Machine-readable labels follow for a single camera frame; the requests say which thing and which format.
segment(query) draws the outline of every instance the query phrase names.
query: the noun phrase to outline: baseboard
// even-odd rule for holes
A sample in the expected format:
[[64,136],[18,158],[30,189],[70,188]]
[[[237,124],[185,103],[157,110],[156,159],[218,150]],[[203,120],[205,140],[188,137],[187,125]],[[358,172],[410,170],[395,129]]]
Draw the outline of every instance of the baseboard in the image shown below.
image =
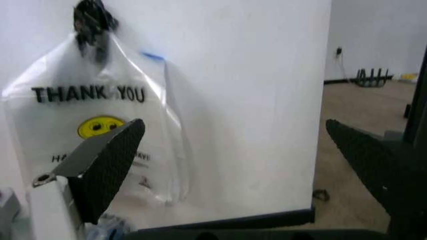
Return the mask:
[[297,211],[285,211],[256,216],[239,217],[208,222],[142,229],[150,231],[159,229],[265,229],[298,226],[315,222],[315,207]]

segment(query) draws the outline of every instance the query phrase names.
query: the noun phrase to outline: cable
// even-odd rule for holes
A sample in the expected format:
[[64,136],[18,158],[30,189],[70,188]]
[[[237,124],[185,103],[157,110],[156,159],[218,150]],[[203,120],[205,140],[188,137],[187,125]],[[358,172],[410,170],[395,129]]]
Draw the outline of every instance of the cable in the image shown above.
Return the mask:
[[335,59],[338,60],[338,58],[341,58],[341,61],[338,62],[338,64],[339,64],[339,67],[341,68],[342,75],[344,76],[344,79],[347,80],[347,82],[350,83],[351,81],[347,77],[346,70],[344,69],[344,53],[341,52],[341,54],[339,56],[337,56]]

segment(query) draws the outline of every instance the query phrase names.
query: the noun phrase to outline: black clip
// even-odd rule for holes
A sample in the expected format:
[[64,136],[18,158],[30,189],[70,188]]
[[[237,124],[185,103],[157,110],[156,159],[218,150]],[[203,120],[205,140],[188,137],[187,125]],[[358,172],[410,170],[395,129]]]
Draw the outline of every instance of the black clip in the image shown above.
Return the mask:
[[106,46],[103,45],[102,35],[104,31],[114,31],[118,26],[119,21],[105,10],[101,0],[82,0],[74,8],[74,29],[82,56],[86,44],[89,44],[97,48],[97,59],[103,60]]

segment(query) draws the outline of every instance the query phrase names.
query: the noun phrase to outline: wall outlet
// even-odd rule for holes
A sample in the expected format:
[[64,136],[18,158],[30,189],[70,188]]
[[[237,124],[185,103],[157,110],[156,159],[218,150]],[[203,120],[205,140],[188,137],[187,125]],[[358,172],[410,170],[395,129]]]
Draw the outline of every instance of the wall outlet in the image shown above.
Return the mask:
[[335,52],[335,58],[339,58],[341,56],[341,54],[343,53],[343,48],[342,47],[337,47],[336,48],[336,52]]

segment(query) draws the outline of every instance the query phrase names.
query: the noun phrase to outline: textured gripper pad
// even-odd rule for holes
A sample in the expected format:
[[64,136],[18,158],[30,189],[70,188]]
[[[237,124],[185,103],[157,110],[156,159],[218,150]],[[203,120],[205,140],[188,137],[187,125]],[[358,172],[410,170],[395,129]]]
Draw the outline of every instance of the textured gripper pad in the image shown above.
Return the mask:
[[80,217],[97,224],[119,191],[145,132],[135,119],[81,143],[53,173],[68,178]]

